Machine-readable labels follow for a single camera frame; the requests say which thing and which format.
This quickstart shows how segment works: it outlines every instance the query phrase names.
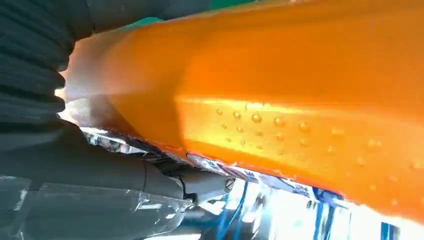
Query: plastic wrap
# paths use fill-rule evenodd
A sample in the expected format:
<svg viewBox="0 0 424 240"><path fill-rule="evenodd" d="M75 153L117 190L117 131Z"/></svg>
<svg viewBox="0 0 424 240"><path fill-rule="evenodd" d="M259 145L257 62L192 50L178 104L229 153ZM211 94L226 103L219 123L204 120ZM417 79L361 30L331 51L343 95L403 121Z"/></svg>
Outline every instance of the plastic wrap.
<svg viewBox="0 0 424 240"><path fill-rule="evenodd" d="M2 240L135 240L177 228L190 201L0 177Z"/></svg>

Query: orange surface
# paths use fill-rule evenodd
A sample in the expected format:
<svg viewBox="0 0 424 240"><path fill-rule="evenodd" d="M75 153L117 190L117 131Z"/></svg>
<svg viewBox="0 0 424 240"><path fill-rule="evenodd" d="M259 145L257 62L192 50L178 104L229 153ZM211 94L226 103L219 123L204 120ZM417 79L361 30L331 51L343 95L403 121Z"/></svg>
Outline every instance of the orange surface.
<svg viewBox="0 0 424 240"><path fill-rule="evenodd" d="M82 41L70 115L424 223L424 1L262 4Z"/></svg>

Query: metal screw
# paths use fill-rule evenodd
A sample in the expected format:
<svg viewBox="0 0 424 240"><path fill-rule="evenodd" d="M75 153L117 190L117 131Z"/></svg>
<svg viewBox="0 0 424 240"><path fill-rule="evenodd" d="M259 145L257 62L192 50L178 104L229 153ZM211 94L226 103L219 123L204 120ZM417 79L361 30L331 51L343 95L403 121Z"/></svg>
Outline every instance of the metal screw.
<svg viewBox="0 0 424 240"><path fill-rule="evenodd" d="M235 181L234 181L233 178L229 178L225 181L225 188L224 189L227 193L229 193L229 192L231 192L231 190L233 190L234 182Z"/></svg>

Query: orange vehicle body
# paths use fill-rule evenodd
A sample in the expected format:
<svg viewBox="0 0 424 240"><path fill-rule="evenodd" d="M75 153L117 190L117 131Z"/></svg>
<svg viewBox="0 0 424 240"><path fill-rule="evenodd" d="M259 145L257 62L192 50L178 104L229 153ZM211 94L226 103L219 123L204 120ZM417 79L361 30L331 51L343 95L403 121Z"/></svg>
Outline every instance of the orange vehicle body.
<svg viewBox="0 0 424 240"><path fill-rule="evenodd" d="M424 223L424 1L264 1L81 41L81 126Z"/></svg>

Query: teal surface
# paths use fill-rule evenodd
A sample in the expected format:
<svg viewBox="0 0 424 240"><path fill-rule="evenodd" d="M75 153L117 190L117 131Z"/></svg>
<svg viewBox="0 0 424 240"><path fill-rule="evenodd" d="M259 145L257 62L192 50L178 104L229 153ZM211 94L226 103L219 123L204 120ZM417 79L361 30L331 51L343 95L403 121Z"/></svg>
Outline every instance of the teal surface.
<svg viewBox="0 0 424 240"><path fill-rule="evenodd" d="M222 9L222 8L239 5L239 4L250 3L254 1L255 0L210 0L209 9L211 10ZM127 25L124 28L136 28L136 27L153 24L160 21L161 19L157 17L146 17L133 24Z"/></svg>

